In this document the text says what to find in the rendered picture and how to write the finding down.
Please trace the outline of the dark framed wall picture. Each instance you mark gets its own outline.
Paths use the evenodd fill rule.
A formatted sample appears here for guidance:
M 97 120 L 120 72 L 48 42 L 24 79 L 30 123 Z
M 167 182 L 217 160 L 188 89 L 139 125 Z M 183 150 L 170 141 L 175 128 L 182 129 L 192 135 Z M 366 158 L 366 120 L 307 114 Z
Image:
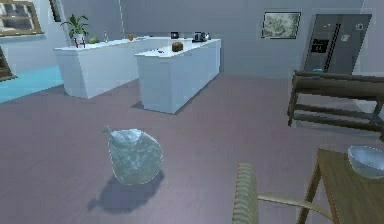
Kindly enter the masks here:
M 57 0 L 49 0 L 52 10 L 53 18 L 55 22 L 61 22 L 60 13 L 57 6 Z

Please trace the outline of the green house plant white pot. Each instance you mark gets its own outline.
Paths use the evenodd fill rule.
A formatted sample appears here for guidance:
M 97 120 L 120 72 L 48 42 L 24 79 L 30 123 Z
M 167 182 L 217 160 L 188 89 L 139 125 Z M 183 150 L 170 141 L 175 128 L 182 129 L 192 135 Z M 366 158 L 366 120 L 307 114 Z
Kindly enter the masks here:
M 89 32 L 85 29 L 88 23 L 84 23 L 82 20 L 88 20 L 88 18 L 85 15 L 75 16 L 72 14 L 68 21 L 61 23 L 61 26 L 64 24 L 71 26 L 69 37 L 74 41 L 76 47 L 85 46 L 85 37 L 89 35 Z

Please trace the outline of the grey fridge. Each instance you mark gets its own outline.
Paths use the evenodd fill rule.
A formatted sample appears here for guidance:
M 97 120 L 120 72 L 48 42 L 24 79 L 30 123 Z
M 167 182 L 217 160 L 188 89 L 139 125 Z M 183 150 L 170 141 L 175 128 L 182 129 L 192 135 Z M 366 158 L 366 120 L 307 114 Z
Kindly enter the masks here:
M 351 74 L 371 17 L 371 14 L 317 14 L 303 70 Z

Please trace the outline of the tan wooden chair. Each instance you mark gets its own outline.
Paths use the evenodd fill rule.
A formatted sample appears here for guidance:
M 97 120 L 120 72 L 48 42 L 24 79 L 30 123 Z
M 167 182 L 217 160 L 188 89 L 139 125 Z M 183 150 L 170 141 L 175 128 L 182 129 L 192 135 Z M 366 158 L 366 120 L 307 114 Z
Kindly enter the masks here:
M 253 167 L 249 163 L 240 162 L 237 166 L 232 224 L 259 224 L 259 201 L 301 207 L 303 209 L 315 211 L 330 221 L 333 220 L 330 212 L 311 202 L 259 193 Z

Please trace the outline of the long white kitchen counter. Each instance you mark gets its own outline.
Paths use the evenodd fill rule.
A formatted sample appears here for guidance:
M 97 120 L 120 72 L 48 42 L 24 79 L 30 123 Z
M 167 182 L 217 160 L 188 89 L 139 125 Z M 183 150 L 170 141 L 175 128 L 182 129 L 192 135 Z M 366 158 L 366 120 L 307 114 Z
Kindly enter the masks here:
M 184 41 L 190 38 L 144 36 L 55 48 L 54 53 L 66 93 L 90 99 L 137 79 L 136 54 Z

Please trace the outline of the grey tied garbage bag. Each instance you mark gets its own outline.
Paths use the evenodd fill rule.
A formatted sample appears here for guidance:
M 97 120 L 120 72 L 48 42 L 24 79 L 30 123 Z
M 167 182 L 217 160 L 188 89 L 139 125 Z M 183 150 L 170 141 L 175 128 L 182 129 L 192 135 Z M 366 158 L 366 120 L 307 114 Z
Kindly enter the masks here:
M 145 184 L 160 171 L 163 149 L 158 141 L 139 129 L 113 131 L 108 125 L 108 147 L 112 170 L 122 185 Z

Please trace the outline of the wood framed window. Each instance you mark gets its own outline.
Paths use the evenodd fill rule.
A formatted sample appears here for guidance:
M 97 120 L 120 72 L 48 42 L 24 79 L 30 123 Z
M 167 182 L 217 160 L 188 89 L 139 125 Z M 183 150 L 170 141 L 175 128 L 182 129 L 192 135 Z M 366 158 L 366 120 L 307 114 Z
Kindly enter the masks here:
M 29 1 L 0 0 L 0 37 L 43 34 Z

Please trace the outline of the dark wooden slatted bench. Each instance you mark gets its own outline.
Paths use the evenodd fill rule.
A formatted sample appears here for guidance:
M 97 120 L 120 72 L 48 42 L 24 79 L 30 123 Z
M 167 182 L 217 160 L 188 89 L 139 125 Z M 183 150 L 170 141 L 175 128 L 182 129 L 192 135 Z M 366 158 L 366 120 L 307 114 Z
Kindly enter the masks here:
M 297 103 L 300 94 L 372 101 L 376 105 L 370 113 L 304 105 Z M 295 70 L 287 108 L 288 125 L 297 120 L 373 131 L 384 142 L 384 119 L 379 116 L 383 107 L 384 77 Z

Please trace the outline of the white kitchen island counter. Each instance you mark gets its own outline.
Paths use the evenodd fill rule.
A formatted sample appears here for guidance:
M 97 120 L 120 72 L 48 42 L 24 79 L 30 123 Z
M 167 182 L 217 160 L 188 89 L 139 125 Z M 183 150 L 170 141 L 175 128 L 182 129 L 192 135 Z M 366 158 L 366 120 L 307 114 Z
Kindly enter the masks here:
M 220 39 L 182 44 L 135 55 L 144 109 L 174 114 L 219 74 Z

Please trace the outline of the pale blue bowl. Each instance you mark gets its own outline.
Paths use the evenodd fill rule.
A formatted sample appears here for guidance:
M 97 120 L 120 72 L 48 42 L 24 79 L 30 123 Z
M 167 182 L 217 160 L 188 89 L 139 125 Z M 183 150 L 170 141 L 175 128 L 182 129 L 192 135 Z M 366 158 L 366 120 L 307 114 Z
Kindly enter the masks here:
M 384 178 L 384 152 L 368 146 L 351 146 L 348 159 L 352 169 L 368 179 Z

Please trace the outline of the brown wooden table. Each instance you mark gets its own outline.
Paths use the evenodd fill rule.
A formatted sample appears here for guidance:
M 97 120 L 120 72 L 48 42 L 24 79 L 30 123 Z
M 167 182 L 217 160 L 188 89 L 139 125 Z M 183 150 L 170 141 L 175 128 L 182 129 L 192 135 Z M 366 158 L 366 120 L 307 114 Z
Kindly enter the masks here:
M 318 149 L 306 202 L 313 201 L 320 180 L 333 224 L 384 224 L 384 178 L 365 178 L 352 169 L 346 153 Z

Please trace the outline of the black coffee machine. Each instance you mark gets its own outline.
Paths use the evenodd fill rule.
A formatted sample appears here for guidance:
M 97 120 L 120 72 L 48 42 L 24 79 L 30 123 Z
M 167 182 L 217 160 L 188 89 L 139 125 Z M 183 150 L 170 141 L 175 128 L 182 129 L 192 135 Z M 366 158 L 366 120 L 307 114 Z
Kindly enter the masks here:
M 211 36 L 209 33 L 195 32 L 192 41 L 196 43 L 196 42 L 205 42 L 210 39 L 211 39 Z

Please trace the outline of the framed grey wall picture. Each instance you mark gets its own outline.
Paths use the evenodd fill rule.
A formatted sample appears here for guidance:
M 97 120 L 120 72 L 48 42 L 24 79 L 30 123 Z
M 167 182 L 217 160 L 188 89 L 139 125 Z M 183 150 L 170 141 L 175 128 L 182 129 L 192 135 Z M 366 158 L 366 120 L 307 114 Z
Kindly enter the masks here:
M 300 12 L 266 12 L 261 37 L 267 39 L 295 39 L 300 17 Z

